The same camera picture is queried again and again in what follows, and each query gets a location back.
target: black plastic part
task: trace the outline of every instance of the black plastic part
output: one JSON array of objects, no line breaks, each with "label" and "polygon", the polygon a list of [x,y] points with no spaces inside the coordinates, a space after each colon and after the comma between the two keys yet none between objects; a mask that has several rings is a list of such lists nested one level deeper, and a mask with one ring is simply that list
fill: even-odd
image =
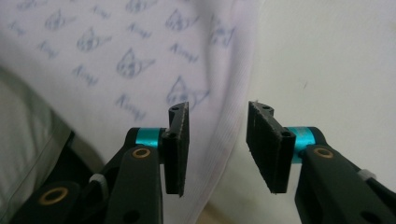
[{"label": "black plastic part", "polygon": [[[149,154],[136,158],[137,150]],[[158,150],[145,146],[127,150],[110,195],[105,223],[163,223],[162,206]]]},{"label": "black plastic part", "polygon": [[269,190],[285,193],[296,136],[273,115],[274,109],[269,105],[248,103],[247,145]]},{"label": "black plastic part", "polygon": [[303,154],[295,202],[304,224],[396,223],[349,160],[329,146],[310,146]]},{"label": "black plastic part", "polygon": [[[12,218],[10,223],[77,223],[82,207],[79,195],[80,187],[74,182],[52,183],[37,190]],[[43,198],[46,199],[44,204],[40,201]]]},{"label": "black plastic part", "polygon": [[316,145],[328,146],[326,138],[322,131],[317,127],[308,127],[311,133],[314,135]]},{"label": "black plastic part", "polygon": [[189,143],[189,103],[174,105],[169,109],[169,130],[162,134],[163,167],[168,194],[182,196],[184,193]]}]

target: robotic claw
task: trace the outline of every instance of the robotic claw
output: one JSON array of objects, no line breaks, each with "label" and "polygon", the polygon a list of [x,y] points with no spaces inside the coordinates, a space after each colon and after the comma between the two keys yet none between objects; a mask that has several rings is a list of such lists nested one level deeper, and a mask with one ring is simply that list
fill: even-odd
[{"label": "robotic claw", "polygon": [[166,193],[184,193],[189,104],[169,109],[169,129],[132,128],[119,152],[82,189],[73,181],[36,191],[11,220],[28,223],[163,223],[160,163]]},{"label": "robotic claw", "polygon": [[249,102],[247,144],[269,190],[285,193],[303,164],[295,203],[304,224],[396,223],[396,194],[330,147],[314,127],[284,128],[269,105]]}]

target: metal screw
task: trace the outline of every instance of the metal screw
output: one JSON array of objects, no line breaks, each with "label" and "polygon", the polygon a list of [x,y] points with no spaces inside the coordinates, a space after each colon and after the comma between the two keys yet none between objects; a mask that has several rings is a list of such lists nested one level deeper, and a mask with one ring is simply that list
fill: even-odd
[{"label": "metal screw", "polygon": [[314,149],[315,154],[317,154],[320,157],[326,158],[326,159],[331,159],[334,155],[332,152],[330,152],[329,149],[322,148],[322,147],[317,147]]},{"label": "metal screw", "polygon": [[139,148],[132,153],[132,156],[137,159],[144,159],[149,156],[150,153],[150,150],[148,150],[147,148]]},{"label": "metal screw", "polygon": [[69,190],[65,187],[50,189],[49,191],[47,191],[43,195],[41,195],[40,199],[38,199],[38,202],[41,205],[52,205],[52,204],[58,203],[61,200],[63,200],[66,197],[66,195],[68,194],[68,192],[69,192]]}]

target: cat face print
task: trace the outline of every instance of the cat face print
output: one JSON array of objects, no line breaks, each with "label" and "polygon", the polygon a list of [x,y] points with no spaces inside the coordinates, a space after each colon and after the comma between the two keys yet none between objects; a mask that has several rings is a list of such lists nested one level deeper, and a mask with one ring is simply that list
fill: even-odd
[{"label": "cat face print", "polygon": [[137,77],[144,72],[148,67],[153,65],[155,60],[139,60],[134,56],[134,51],[129,49],[117,64],[117,73],[122,77],[132,78]]},{"label": "cat face print", "polygon": [[190,110],[193,110],[200,104],[206,96],[208,91],[193,91],[190,90],[182,77],[178,77],[176,83],[173,85],[172,90],[169,91],[166,102],[169,105],[189,102]]},{"label": "cat face print", "polygon": [[227,48],[233,37],[234,28],[226,26],[216,17],[212,18],[212,26],[210,44]]},{"label": "cat face print", "polygon": [[138,13],[155,5],[158,0],[130,0],[125,9],[130,13]]},{"label": "cat face print", "polygon": [[76,18],[66,18],[62,15],[61,10],[53,13],[46,19],[45,27],[47,30],[57,31],[66,26],[67,23],[74,21]]},{"label": "cat face print", "polygon": [[174,13],[169,17],[166,21],[165,26],[173,31],[183,31],[198,21],[198,17],[196,18],[187,18],[183,17],[181,13],[176,9]]},{"label": "cat face print", "polygon": [[83,52],[90,52],[111,40],[111,36],[96,35],[91,28],[78,40],[77,48]]}]

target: printed pattern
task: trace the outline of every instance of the printed pattern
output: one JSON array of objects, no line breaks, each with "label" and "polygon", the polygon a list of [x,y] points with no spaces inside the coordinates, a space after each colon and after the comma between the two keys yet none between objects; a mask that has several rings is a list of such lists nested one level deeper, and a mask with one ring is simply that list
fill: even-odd
[{"label": "printed pattern", "polygon": [[130,13],[139,13],[154,6],[158,0],[130,0],[125,9]]},{"label": "printed pattern", "polygon": [[170,30],[180,32],[193,26],[198,21],[198,18],[199,17],[189,18],[182,16],[181,13],[176,9],[166,21],[165,26]]},{"label": "printed pattern", "polygon": [[[67,3],[70,4],[70,6],[79,7],[79,4],[82,2],[82,0],[69,0]],[[185,5],[190,4],[190,0],[182,0],[182,2],[184,2]],[[48,0],[24,0],[20,1],[15,6],[18,11],[23,13],[27,10],[35,11],[40,7],[49,6],[50,4],[52,3]],[[93,52],[96,52],[103,46],[108,46],[108,48],[100,51],[101,57],[104,57],[106,56],[108,49],[112,49],[118,44],[125,44],[125,42],[120,43],[118,39],[115,39],[119,35],[122,35],[122,32],[130,37],[130,42],[128,43],[129,49],[127,49],[123,56],[122,54],[119,55],[119,57],[121,57],[120,60],[113,64],[115,66],[115,72],[128,81],[133,81],[135,77],[139,77],[144,74],[151,74],[153,76],[152,80],[155,82],[155,76],[160,75],[153,74],[153,72],[150,71],[151,66],[156,66],[156,64],[158,64],[158,57],[155,51],[159,51],[161,53],[165,52],[165,54],[167,54],[163,55],[162,58],[160,57],[161,60],[172,58],[172,62],[176,63],[175,65],[169,65],[174,67],[189,66],[191,71],[197,71],[197,66],[202,66],[203,63],[200,61],[199,51],[196,51],[196,48],[193,45],[194,40],[188,39],[183,35],[186,30],[194,30],[195,26],[199,27],[197,23],[210,23],[210,28],[206,30],[206,34],[205,32],[202,33],[202,30],[199,33],[200,35],[208,36],[209,41],[207,46],[209,48],[220,47],[221,49],[227,49],[232,42],[235,28],[227,22],[224,22],[220,17],[213,15],[211,18],[202,18],[201,21],[200,15],[187,13],[186,8],[184,7],[175,7],[173,11],[171,10],[171,13],[164,12],[162,14],[162,18],[159,18],[158,20],[153,19],[153,22],[158,23],[163,21],[166,33],[170,35],[178,35],[179,38],[176,37],[176,41],[172,38],[173,43],[169,41],[164,43],[162,49],[149,50],[148,52],[150,53],[147,53],[146,55],[151,56],[143,58],[138,57],[135,55],[136,51],[141,52],[144,48],[150,49],[152,40],[158,40],[158,38],[163,35],[161,32],[158,34],[154,33],[153,31],[156,30],[152,30],[150,23],[138,20],[140,15],[148,15],[147,13],[143,13],[144,11],[154,9],[157,5],[159,5],[158,0],[127,0],[125,5],[125,15],[131,16],[131,18],[125,17],[125,20],[131,20],[131,23],[128,26],[123,26],[123,28],[121,27],[120,33],[116,34],[106,34],[106,30],[104,32],[101,31],[100,34],[98,34],[96,32],[97,29],[93,28],[98,26],[102,28],[106,27],[104,22],[111,21],[113,20],[114,15],[118,15],[117,13],[112,13],[114,8],[107,7],[105,4],[98,5],[94,1],[92,1],[92,5],[90,7],[85,7],[85,18],[80,15],[81,13],[78,14],[76,11],[71,10],[70,7],[60,7],[58,10],[52,11],[51,14],[45,17],[43,22],[46,31],[51,35],[57,34],[58,31],[63,29],[67,30],[69,33],[73,32],[73,27],[77,26],[83,20],[87,20],[87,16],[92,18],[92,24],[90,24],[91,27],[87,27],[85,32],[74,40],[77,41],[77,43],[74,42],[76,43],[75,49],[77,49],[77,52],[87,53],[85,54],[86,56],[83,57],[88,61],[85,63],[80,62],[79,66],[71,68],[70,70],[70,74],[75,78],[75,80],[84,84],[87,88],[98,85],[100,76],[104,75],[93,74],[92,71],[94,70],[90,71],[89,67],[91,64],[87,63],[90,61],[90,55],[96,55],[96,53]],[[29,34],[29,29],[26,29],[29,28],[29,26],[24,25],[25,24],[23,22],[11,20],[11,22],[7,24],[7,28],[10,32],[14,33],[15,36],[23,38],[26,34]],[[53,38],[48,38],[39,42],[35,47],[41,52],[41,55],[44,55],[49,60],[53,61],[58,58],[64,45],[69,45],[69,43],[66,42],[65,44],[60,45],[60,43],[54,41]],[[169,88],[169,92],[165,99],[165,102],[168,105],[189,101],[190,109],[193,110],[209,95],[209,91],[205,91],[205,88],[201,88],[199,85],[193,86],[196,83],[186,83],[184,76],[174,78],[176,79],[176,82],[173,84],[168,83],[165,87]],[[142,112],[136,104],[132,104],[131,96],[125,93],[120,95],[115,106],[128,111],[130,114],[135,116],[135,120],[142,120],[146,116],[146,112]]]},{"label": "printed pattern", "polygon": [[111,36],[96,35],[91,28],[78,40],[77,48],[83,52],[90,52],[111,40]]},{"label": "printed pattern", "polygon": [[62,15],[61,10],[59,9],[57,12],[53,13],[46,20],[45,27],[47,30],[57,31],[62,27],[66,26],[66,24],[74,21],[76,17],[66,18]]},{"label": "printed pattern", "polygon": [[235,28],[224,24],[216,16],[212,17],[212,32],[210,33],[210,44],[227,48],[233,38]]},{"label": "printed pattern", "polygon": [[169,105],[189,102],[190,110],[193,110],[208,94],[209,91],[191,90],[184,82],[183,77],[178,77],[176,83],[169,91],[166,101]]},{"label": "printed pattern", "polygon": [[136,77],[154,63],[155,60],[137,59],[134,56],[134,51],[129,49],[117,64],[117,73],[126,78]]}]

